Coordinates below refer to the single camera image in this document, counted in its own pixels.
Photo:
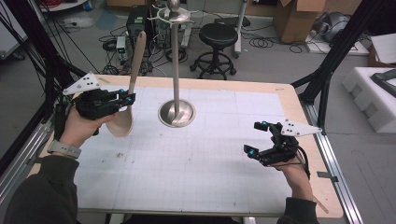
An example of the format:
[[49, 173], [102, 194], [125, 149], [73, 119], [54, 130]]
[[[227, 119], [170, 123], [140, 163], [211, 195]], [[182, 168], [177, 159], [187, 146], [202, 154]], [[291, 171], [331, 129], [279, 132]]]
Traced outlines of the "white panel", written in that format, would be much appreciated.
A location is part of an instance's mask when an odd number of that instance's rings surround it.
[[16, 32], [22, 40], [27, 38], [4, 0], [0, 0], [0, 60], [8, 58], [20, 46], [12, 32]]

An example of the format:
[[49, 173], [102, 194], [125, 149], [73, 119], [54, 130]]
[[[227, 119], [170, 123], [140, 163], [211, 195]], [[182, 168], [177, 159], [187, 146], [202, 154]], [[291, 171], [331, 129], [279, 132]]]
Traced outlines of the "grey wrist watch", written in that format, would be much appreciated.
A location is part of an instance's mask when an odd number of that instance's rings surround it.
[[77, 159], [80, 156], [81, 150], [77, 147], [53, 140], [48, 148], [48, 153], [53, 152], [61, 153], [65, 156]]

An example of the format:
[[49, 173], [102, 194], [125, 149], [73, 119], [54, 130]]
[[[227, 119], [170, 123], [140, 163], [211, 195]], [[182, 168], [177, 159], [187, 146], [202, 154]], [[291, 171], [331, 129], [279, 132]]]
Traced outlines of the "white metal post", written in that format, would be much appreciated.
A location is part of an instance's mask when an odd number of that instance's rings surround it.
[[233, 46], [233, 53], [234, 53], [234, 57], [236, 59], [239, 58], [239, 56], [242, 52], [241, 30], [242, 30], [242, 26], [243, 26], [243, 20], [245, 17], [247, 5], [248, 5], [248, 0], [242, 0], [241, 7], [239, 10], [239, 14], [238, 14], [237, 26], [236, 26], [236, 32], [238, 34], [238, 39]]

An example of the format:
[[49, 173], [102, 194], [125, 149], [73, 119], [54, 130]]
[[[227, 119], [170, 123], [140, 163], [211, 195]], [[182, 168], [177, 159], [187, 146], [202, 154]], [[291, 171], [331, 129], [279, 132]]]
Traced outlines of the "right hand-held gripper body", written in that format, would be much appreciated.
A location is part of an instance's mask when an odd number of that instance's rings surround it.
[[268, 123], [270, 124], [268, 131], [272, 134], [271, 140], [274, 145], [270, 149], [259, 152], [258, 161], [264, 166], [295, 158], [299, 150], [304, 152], [296, 140], [297, 137], [322, 132], [319, 127], [289, 119], [283, 123]]

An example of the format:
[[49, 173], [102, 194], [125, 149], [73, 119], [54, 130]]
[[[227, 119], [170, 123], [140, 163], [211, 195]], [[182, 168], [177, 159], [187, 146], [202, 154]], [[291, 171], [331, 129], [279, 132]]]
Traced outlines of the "person's right hand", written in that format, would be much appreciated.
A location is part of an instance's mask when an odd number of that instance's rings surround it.
[[273, 164], [273, 167], [281, 171], [286, 177], [287, 183], [291, 188], [291, 197], [301, 200], [313, 201], [314, 195], [310, 181], [304, 170], [303, 165], [297, 160], [292, 159], [287, 162]]

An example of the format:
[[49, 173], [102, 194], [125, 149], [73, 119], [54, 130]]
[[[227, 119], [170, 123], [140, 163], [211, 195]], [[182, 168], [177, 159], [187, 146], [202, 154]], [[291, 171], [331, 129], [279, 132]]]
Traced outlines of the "tan tape strip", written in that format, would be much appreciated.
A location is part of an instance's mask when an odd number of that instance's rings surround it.
[[321, 208], [321, 210], [325, 214], [329, 214], [329, 210], [327, 209], [327, 207], [315, 195], [313, 196], [313, 201]]

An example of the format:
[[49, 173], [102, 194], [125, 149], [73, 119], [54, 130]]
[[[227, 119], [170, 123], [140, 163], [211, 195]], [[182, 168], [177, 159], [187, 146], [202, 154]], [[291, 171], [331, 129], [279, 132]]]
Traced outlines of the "grey rounded appliance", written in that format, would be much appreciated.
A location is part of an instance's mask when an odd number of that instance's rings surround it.
[[323, 12], [315, 19], [312, 30], [331, 43], [346, 28], [350, 17], [341, 12]]

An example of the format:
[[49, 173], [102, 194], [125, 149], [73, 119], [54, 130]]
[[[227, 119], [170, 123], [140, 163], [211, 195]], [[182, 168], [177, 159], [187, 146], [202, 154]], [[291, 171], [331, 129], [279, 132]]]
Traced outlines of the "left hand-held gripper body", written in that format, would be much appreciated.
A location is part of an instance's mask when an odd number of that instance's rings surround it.
[[85, 119], [100, 119], [115, 114], [124, 106], [120, 97], [111, 95], [111, 91], [102, 90], [101, 84], [93, 72], [87, 73], [69, 87], [63, 89], [63, 95], [78, 94], [74, 104], [78, 113]]

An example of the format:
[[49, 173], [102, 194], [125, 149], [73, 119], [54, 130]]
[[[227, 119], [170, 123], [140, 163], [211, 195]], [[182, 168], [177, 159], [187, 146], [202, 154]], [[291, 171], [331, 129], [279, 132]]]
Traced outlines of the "black round stool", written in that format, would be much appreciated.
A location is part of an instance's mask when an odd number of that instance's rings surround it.
[[203, 79], [204, 74], [222, 75], [226, 80], [226, 73], [236, 74], [236, 69], [229, 56], [222, 51], [238, 40], [238, 34], [235, 29], [222, 23], [209, 23], [204, 25], [199, 31], [200, 39], [212, 48], [210, 52], [201, 54], [190, 66], [190, 70], [194, 72], [197, 68], [201, 70], [199, 75]]

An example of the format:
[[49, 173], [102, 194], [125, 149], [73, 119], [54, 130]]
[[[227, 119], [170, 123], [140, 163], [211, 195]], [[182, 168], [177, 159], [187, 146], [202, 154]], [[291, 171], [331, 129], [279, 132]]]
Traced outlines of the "cardboard box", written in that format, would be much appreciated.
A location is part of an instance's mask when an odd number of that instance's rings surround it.
[[302, 42], [326, 0], [278, 0], [273, 25], [283, 43]]

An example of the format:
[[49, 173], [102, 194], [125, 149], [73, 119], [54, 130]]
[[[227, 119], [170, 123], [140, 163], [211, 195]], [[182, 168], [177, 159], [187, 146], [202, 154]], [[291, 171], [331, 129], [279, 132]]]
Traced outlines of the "black curved part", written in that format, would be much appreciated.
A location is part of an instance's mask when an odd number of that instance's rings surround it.
[[374, 73], [370, 79], [384, 91], [396, 98], [396, 86], [389, 83], [389, 80], [396, 78], [396, 69], [388, 70], [384, 73]]

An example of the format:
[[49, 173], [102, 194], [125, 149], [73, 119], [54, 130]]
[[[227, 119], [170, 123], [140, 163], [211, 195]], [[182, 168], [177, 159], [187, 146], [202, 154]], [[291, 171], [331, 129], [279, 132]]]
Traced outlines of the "flat black device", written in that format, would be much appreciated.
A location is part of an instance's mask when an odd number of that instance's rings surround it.
[[[217, 18], [215, 19], [215, 23], [223, 23], [226, 25], [230, 25], [232, 27], [237, 28], [239, 24], [239, 18], [238, 17], [228, 17], [228, 18]], [[250, 20], [246, 17], [243, 18], [242, 20], [242, 27], [249, 27], [251, 24]]]

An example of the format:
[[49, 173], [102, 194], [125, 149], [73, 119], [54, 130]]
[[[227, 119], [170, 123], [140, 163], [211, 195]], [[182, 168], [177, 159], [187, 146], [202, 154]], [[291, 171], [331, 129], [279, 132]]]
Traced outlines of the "black tape piece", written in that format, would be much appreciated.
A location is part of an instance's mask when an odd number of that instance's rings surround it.
[[338, 182], [338, 177], [335, 176], [335, 175], [330, 174], [329, 172], [320, 172], [320, 171], [317, 171], [317, 175], [318, 175], [318, 177], [320, 177], [320, 178], [328, 178], [328, 179], [330, 179], [333, 183]]

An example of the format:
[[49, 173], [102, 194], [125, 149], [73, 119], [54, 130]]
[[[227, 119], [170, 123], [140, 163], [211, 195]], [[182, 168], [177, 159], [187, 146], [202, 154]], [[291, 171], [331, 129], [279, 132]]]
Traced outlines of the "white gridded mat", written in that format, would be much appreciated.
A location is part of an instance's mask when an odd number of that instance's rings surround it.
[[196, 109], [183, 128], [162, 124], [158, 110], [173, 92], [138, 87], [134, 127], [123, 138], [106, 127], [82, 147], [75, 182], [81, 210], [270, 216], [283, 212], [283, 175], [249, 158], [271, 134], [257, 121], [284, 119], [275, 93], [183, 90]]

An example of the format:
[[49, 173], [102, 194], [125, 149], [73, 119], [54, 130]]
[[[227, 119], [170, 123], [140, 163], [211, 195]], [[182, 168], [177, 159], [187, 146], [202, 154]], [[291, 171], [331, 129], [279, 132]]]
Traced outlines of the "beige wooden spoon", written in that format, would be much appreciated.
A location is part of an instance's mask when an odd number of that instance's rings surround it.
[[[139, 69], [143, 60], [146, 47], [146, 40], [146, 32], [141, 31], [135, 42], [134, 57], [132, 61], [132, 70], [130, 73], [130, 83], [128, 89], [129, 94], [134, 94], [134, 85], [136, 83], [137, 76], [139, 75]], [[131, 132], [133, 124], [134, 119], [132, 107], [128, 105], [125, 110], [119, 112], [113, 120], [109, 121], [106, 124], [106, 126], [114, 136], [125, 137]]]

